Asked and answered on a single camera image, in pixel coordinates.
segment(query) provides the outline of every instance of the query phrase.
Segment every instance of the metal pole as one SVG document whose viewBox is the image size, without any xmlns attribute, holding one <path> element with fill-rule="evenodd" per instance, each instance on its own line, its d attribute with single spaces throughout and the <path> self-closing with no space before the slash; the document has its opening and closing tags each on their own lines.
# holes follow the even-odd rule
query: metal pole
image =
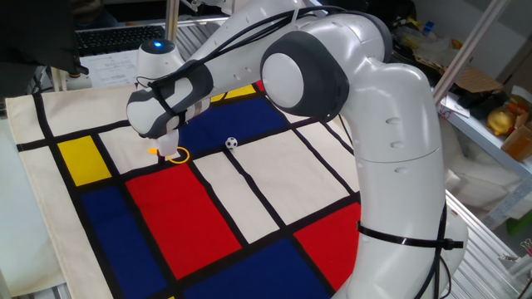
<svg viewBox="0 0 532 299">
<path fill-rule="evenodd" d="M 476 23 L 471 34 L 467 37 L 467 40 L 465 40 L 464 46 L 460 49 L 438 84 L 436 84 L 436 88 L 434 89 L 434 101 L 436 104 L 440 103 L 440 101 L 446 96 L 447 91 L 451 88 L 456 79 L 458 79 L 462 69 L 469 61 L 471 53 L 473 53 L 482 37 L 488 29 L 490 29 L 491 24 L 497 21 L 497 18 L 499 18 L 509 2 L 510 0 L 491 1 L 482 17 L 480 17 L 480 20 Z"/>
<path fill-rule="evenodd" d="M 177 17 L 180 12 L 180 0 L 166 0 L 165 38 L 174 44 L 177 39 Z"/>
</svg>

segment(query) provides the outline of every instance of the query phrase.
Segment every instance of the paper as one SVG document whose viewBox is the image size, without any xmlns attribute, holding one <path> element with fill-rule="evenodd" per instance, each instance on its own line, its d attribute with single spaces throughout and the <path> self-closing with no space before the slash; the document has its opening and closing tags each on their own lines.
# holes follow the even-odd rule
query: paper
<svg viewBox="0 0 532 299">
<path fill-rule="evenodd" d="M 455 94 L 449 93 L 443 100 L 441 100 L 440 105 L 467 118 L 470 116 L 469 109 L 466 109 L 458 104 L 458 96 Z"/>
<path fill-rule="evenodd" d="M 80 61 L 89 69 L 93 88 L 122 86 L 136 83 L 136 52 L 82 57 Z"/>
<path fill-rule="evenodd" d="M 471 93 L 500 91 L 503 87 L 502 84 L 472 66 L 466 66 L 455 83 Z"/>
</svg>

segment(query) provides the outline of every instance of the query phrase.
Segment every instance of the red square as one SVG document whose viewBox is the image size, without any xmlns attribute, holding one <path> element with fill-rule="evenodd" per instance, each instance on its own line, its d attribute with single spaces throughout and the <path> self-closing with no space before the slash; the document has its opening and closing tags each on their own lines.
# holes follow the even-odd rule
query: red square
<svg viewBox="0 0 532 299">
<path fill-rule="evenodd" d="M 188 165 L 132 179 L 126 186 L 176 279 L 240 249 Z"/>
<path fill-rule="evenodd" d="M 360 204 L 354 203 L 294 234 L 335 291 L 355 267 L 358 220 Z"/>
</svg>

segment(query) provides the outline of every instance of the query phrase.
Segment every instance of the cardboard box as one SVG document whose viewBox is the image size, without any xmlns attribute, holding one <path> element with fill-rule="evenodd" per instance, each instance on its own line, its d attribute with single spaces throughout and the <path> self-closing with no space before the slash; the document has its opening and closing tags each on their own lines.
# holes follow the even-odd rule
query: cardboard box
<svg viewBox="0 0 532 299">
<path fill-rule="evenodd" d="M 521 115 L 519 118 L 515 122 L 516 129 L 500 148 L 510 157 L 523 162 L 532 154 L 532 122 L 523 125 L 528 120 L 528 114 Z"/>
</svg>

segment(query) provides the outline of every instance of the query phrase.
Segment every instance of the white square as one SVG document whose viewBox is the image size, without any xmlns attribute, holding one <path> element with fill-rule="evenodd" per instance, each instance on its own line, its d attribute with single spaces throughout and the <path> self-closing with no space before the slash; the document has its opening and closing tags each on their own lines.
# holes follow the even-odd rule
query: white square
<svg viewBox="0 0 532 299">
<path fill-rule="evenodd" d="M 194 161 L 248 243 L 278 230 L 266 208 L 223 153 Z"/>
<path fill-rule="evenodd" d="M 331 120 L 327 123 L 327 125 L 333 130 L 340 138 L 343 140 L 343 142 L 347 143 L 351 148 L 352 144 L 351 141 L 349 141 L 349 137 L 351 136 L 351 129 L 349 129 L 349 125 L 347 124 L 347 121 L 345 118 L 343 119 L 343 124 L 346 126 L 346 129 L 343 128 L 342 122 L 340 121 L 340 115 L 337 116 L 334 120 Z"/>
<path fill-rule="evenodd" d="M 281 113 L 283 113 L 284 116 L 286 116 L 286 119 L 290 122 L 290 124 L 297 123 L 298 121 L 307 120 L 308 119 L 308 117 L 291 115 L 291 114 L 283 112 L 283 111 L 281 111 Z"/>
<path fill-rule="evenodd" d="M 156 143 L 148 138 L 141 138 L 130 126 L 101 133 L 100 138 L 121 174 L 159 161 L 156 154 L 148 153 L 149 149 L 157 148 Z M 178 157 L 180 155 L 177 153 L 171 156 Z"/>
<path fill-rule="evenodd" d="M 54 136 L 127 120 L 126 105 L 134 85 L 42 94 Z"/>
<path fill-rule="evenodd" d="M 310 142 L 313 148 L 340 174 L 340 176 L 357 192 L 360 190 L 355 157 L 340 144 L 321 124 L 306 125 L 298 131 Z"/>
<path fill-rule="evenodd" d="M 233 155 L 286 224 L 348 196 L 292 131 L 242 145 Z"/>
<path fill-rule="evenodd" d="M 7 120 L 15 144 L 24 144 L 32 141 L 43 140 L 41 126 L 37 119 L 37 110 L 33 96 L 20 96 L 6 99 Z"/>
</svg>

